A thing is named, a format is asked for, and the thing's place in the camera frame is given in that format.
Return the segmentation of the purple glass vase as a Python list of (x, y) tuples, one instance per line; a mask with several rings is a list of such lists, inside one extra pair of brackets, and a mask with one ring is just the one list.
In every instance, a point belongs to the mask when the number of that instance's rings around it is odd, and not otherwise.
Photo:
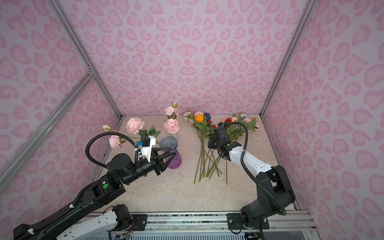
[(161, 139), (160, 146), (165, 148), (170, 148), (172, 153), (171, 156), (168, 156), (164, 159), (165, 164), (168, 164), (168, 169), (176, 170), (182, 164), (182, 157), (177, 150), (179, 145), (178, 140), (173, 136), (167, 136)]

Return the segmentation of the pink peony branch with bud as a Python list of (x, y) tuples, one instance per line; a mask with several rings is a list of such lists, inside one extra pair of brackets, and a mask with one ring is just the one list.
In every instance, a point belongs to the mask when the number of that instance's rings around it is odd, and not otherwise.
[[(134, 137), (134, 135), (138, 135), (140, 137), (153, 136), (157, 138), (161, 133), (161, 131), (158, 131), (155, 126), (146, 128), (145, 122), (141, 118), (130, 118), (126, 124), (126, 132), (129, 134), (129, 138), (133, 139), (139, 139), (139, 137)], [(109, 145), (112, 149), (120, 148), (121, 144), (125, 141), (126, 139), (116, 135), (109, 137)]]

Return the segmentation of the orange rose stem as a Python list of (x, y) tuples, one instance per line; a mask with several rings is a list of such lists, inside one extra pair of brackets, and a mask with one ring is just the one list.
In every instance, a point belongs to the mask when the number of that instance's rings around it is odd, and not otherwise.
[(206, 168), (206, 151), (205, 151), (205, 139), (209, 136), (210, 130), (210, 120), (204, 116), (202, 111), (197, 111), (194, 113), (193, 118), (194, 127), (198, 133), (198, 137), (201, 143), (200, 146), (200, 156), (198, 160), (198, 167), (195, 174), (195, 182), (200, 182), (205, 176)]

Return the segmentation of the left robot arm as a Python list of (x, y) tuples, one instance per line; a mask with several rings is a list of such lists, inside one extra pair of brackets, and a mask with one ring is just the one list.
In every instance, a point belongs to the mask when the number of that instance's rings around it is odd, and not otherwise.
[(145, 177), (151, 171), (164, 172), (175, 157), (169, 148), (155, 148), (150, 159), (135, 164), (129, 155), (118, 154), (107, 164), (107, 173), (88, 184), (75, 199), (52, 214), (32, 225), (21, 224), (14, 229), (15, 240), (55, 240), (88, 214), (108, 205), (125, 193), (125, 186)]

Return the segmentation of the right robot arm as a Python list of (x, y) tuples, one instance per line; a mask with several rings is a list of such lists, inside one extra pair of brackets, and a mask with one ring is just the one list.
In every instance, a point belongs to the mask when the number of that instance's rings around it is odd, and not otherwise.
[(286, 207), (296, 201), (296, 196), (282, 166), (267, 164), (247, 151), (248, 130), (245, 130), (243, 145), (230, 139), (227, 129), (233, 125), (245, 127), (241, 123), (219, 124), (209, 138), (208, 148), (217, 150), (221, 158), (243, 168), (257, 185), (257, 199), (242, 207), (235, 218), (228, 218), (229, 229), (262, 229), (268, 217), (287, 215)]

